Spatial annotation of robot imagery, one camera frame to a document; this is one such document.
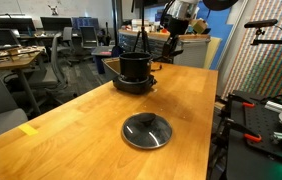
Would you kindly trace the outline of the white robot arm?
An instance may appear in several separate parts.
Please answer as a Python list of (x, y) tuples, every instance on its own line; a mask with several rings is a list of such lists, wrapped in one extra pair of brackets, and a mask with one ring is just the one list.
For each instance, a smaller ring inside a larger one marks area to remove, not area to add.
[[(221, 11), (232, 7), (238, 0), (202, 0), (203, 4), (213, 11)], [(160, 25), (169, 32), (169, 37), (162, 48), (162, 55), (154, 58), (156, 62), (172, 63), (173, 58), (182, 54), (176, 51), (180, 35), (184, 35), (190, 22), (196, 15), (199, 0), (169, 0), (160, 18)]]

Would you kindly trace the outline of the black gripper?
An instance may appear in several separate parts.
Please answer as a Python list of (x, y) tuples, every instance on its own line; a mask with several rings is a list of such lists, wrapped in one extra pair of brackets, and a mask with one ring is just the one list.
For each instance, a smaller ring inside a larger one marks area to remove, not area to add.
[(176, 49), (178, 38), (178, 35), (169, 36), (169, 38), (163, 45), (162, 54), (159, 57), (155, 58), (154, 61), (173, 64), (174, 57), (183, 53), (182, 50)]

